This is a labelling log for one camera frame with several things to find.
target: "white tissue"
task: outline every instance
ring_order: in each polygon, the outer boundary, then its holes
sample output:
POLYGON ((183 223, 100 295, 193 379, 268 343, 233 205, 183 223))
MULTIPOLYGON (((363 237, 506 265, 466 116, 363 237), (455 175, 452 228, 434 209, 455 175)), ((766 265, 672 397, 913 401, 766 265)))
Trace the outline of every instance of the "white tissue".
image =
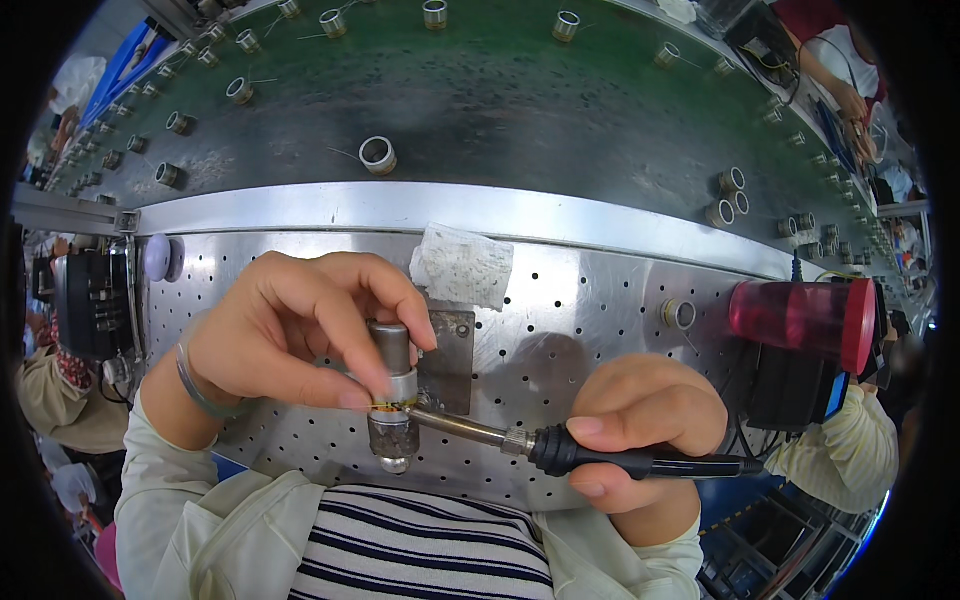
POLYGON ((689 0, 657 0, 657 4, 667 16, 685 25, 697 20, 697 12, 689 0))
POLYGON ((514 246, 429 223, 414 249, 410 277, 433 300, 476 304, 503 312, 514 269, 514 246))

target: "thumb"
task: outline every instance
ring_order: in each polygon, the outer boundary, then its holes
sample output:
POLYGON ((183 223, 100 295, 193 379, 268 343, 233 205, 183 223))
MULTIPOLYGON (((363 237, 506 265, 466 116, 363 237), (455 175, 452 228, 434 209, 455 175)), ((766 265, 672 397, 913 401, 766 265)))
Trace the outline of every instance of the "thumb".
POLYGON ((668 442, 681 452, 703 456, 723 441, 726 423, 719 396, 694 386, 675 385, 619 411, 573 417, 566 427, 579 444, 598 452, 668 442))
POLYGON ((370 393, 346 375, 314 367, 276 348, 266 348, 265 354, 258 361, 260 369, 269 374, 260 380, 262 396, 316 408, 370 410, 370 393))

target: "small metal plate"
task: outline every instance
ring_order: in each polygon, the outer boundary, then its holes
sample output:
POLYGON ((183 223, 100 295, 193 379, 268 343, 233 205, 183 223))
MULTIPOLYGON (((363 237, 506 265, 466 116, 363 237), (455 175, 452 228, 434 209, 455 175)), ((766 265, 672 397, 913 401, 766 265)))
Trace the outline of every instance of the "small metal plate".
POLYGON ((437 349, 425 353, 417 364, 420 387, 442 412, 469 415, 476 316, 437 310, 430 312, 430 323, 437 333, 437 349))

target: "hand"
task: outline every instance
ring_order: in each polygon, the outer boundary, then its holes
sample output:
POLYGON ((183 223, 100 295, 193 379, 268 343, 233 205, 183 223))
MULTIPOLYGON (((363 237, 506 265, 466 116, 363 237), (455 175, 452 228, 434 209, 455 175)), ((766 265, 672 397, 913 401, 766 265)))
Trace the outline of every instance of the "hand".
POLYGON ((27 325, 30 327, 30 330, 34 333, 40 331, 45 325, 47 325, 47 320, 43 315, 35 313, 32 310, 27 311, 27 325))
POLYGON ((888 342, 896 342, 899 337, 900 335, 897 333, 894 323, 890 321, 890 317, 887 317, 887 335, 883 339, 888 342))
POLYGON ((54 248, 51 252, 55 258, 67 256, 70 254, 70 243, 62 237, 58 237, 56 240, 54 240, 54 248))
POLYGON ((835 79, 827 91, 840 105, 841 118, 858 121, 867 118, 867 103, 852 85, 841 79, 835 79))
MULTIPOLYGON (((666 442, 703 456, 717 449, 727 430, 727 408, 713 386, 690 367, 659 354, 630 354, 602 365, 577 395, 571 415, 566 426, 574 439, 600 452, 666 442)), ((677 484, 690 484, 634 481, 611 464, 577 467, 569 481, 608 514, 650 506, 670 496, 677 484)))
POLYGON ((201 390, 213 386, 234 398, 369 410, 371 392, 391 391, 367 331, 370 317, 404 323, 417 347, 437 347, 423 296, 383 258, 336 252, 308 260, 267 252, 200 324, 189 342, 190 368, 201 390), (359 383, 314 367, 322 355, 343 360, 359 383))
POLYGON ((876 143, 870 137, 863 123, 856 120, 844 121, 844 133, 847 139, 853 144, 856 150, 856 156, 861 161, 874 160, 876 156, 876 143))

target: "bracelet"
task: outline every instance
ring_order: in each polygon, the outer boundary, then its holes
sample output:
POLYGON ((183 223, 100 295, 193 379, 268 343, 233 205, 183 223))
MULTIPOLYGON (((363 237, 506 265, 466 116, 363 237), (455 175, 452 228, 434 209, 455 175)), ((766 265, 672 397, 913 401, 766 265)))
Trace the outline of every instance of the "bracelet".
POLYGON ((240 403, 235 407, 221 406, 204 396, 194 382, 193 377, 190 376, 190 369, 187 367, 187 365, 190 364, 187 361, 187 345, 190 342, 190 338, 193 337, 196 325, 204 320, 206 316, 204 313, 197 315, 198 318, 194 318, 190 326, 187 327, 187 330, 184 331, 180 339, 177 340, 177 373, 180 375, 180 382, 183 384, 187 395, 196 402, 197 406, 214 419, 229 419, 231 417, 245 415, 256 406, 256 398, 242 398, 240 403))

